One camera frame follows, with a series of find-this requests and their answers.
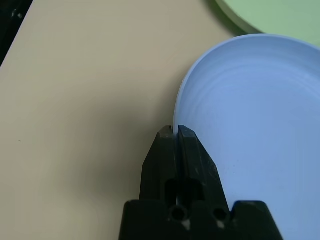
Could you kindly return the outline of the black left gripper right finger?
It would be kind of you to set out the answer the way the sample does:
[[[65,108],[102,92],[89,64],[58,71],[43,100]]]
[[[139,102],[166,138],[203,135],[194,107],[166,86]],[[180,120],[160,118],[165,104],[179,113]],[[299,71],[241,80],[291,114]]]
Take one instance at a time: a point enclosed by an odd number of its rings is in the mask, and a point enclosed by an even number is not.
[[[178,126],[179,202],[192,208],[203,202],[213,215],[228,215],[230,210],[218,169],[196,133],[184,125]]]

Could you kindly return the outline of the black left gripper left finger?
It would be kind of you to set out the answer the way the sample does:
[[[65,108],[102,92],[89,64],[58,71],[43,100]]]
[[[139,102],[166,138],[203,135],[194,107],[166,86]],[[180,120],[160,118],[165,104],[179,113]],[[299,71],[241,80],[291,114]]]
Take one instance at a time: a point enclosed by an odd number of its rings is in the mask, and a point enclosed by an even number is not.
[[[175,136],[170,125],[158,131],[143,162],[139,198],[177,199]]]

